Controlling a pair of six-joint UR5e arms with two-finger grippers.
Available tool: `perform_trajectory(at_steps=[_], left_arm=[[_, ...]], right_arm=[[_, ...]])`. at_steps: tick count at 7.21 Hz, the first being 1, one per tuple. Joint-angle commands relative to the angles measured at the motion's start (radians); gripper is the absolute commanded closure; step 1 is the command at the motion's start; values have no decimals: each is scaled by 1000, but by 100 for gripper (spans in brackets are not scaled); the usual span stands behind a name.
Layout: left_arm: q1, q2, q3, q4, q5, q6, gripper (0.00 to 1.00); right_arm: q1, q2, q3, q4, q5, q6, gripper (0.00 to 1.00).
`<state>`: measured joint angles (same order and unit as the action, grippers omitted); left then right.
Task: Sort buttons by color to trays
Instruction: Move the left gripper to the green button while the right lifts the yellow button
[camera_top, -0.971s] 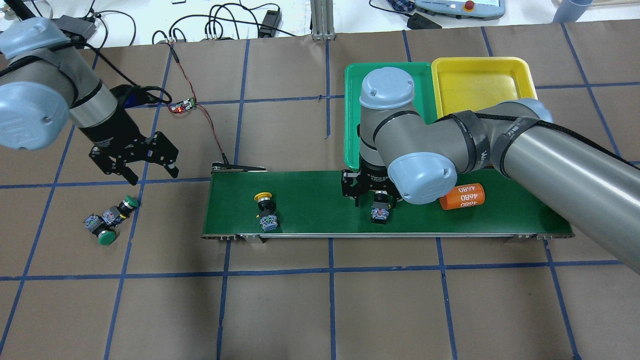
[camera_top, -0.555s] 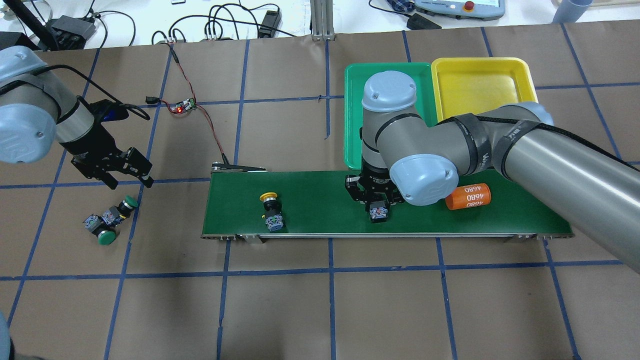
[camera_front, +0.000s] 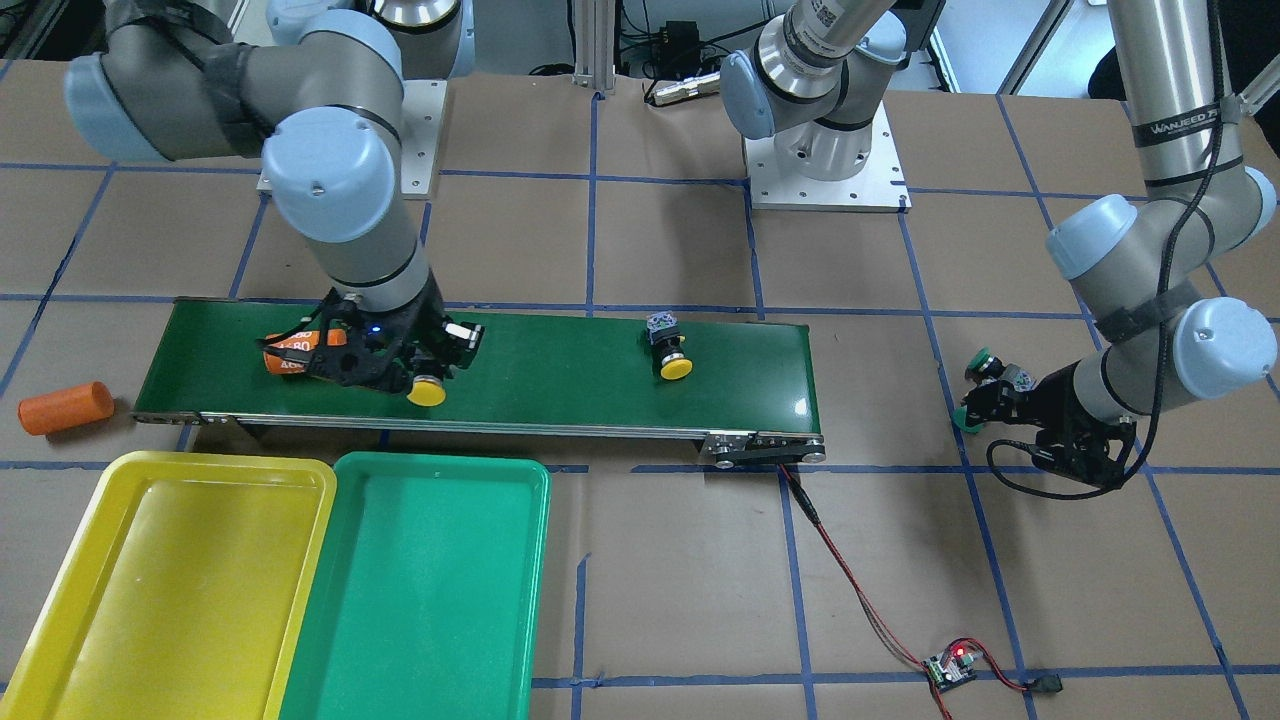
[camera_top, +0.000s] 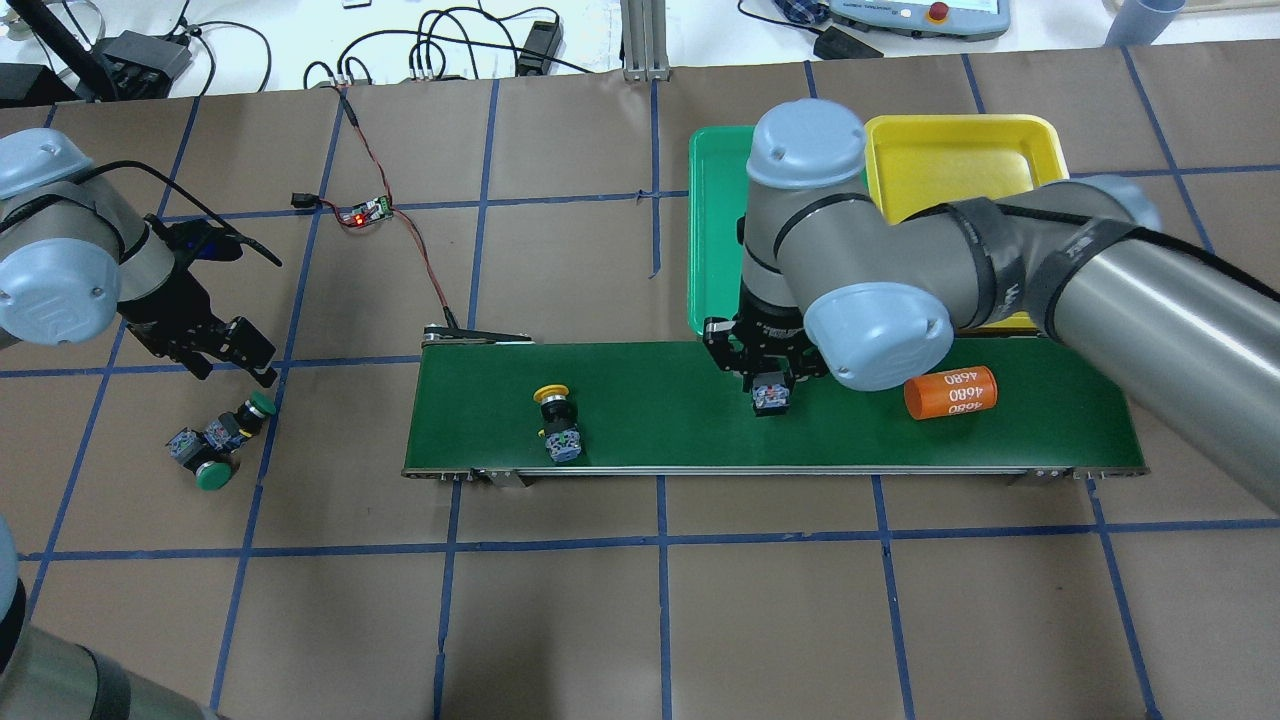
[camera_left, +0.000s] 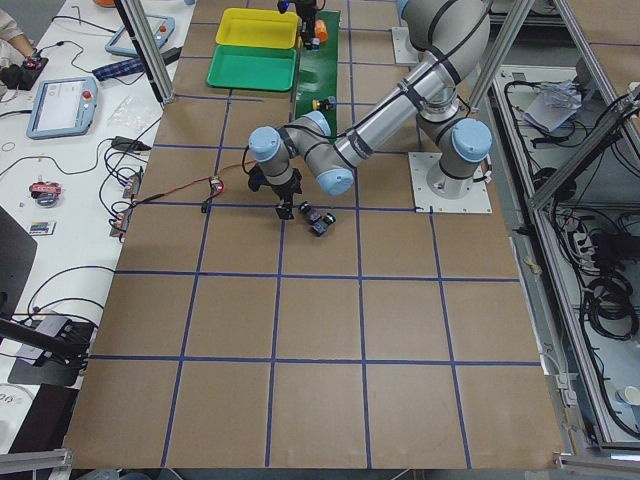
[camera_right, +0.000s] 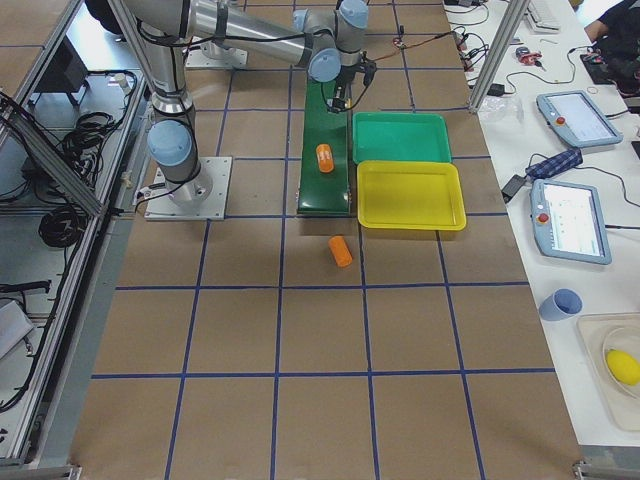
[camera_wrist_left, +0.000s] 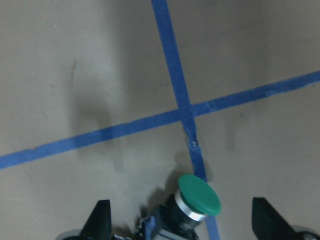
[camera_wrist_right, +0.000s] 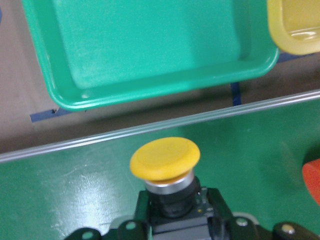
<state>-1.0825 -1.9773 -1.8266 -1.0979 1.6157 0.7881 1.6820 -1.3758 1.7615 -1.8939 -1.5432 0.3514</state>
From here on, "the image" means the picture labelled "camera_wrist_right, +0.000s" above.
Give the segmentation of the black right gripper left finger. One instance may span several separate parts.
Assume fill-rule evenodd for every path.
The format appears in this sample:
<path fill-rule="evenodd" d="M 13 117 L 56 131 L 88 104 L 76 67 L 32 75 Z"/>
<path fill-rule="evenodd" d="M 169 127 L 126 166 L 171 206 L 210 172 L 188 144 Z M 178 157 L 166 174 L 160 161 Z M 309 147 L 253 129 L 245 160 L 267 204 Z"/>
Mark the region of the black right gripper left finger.
<path fill-rule="evenodd" d="M 133 215 L 134 240 L 151 240 L 153 238 L 153 226 L 151 222 L 151 201 L 146 190 L 140 191 Z"/>

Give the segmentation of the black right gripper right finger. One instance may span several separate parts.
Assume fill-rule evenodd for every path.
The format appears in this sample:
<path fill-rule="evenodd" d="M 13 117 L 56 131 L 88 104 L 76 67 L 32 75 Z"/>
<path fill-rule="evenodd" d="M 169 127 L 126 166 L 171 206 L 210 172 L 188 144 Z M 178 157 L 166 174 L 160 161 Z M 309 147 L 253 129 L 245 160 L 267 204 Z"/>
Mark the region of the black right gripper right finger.
<path fill-rule="evenodd" d="M 217 188 L 208 188 L 206 194 L 213 208 L 213 216 L 207 218 L 210 240 L 232 240 L 234 215 Z"/>

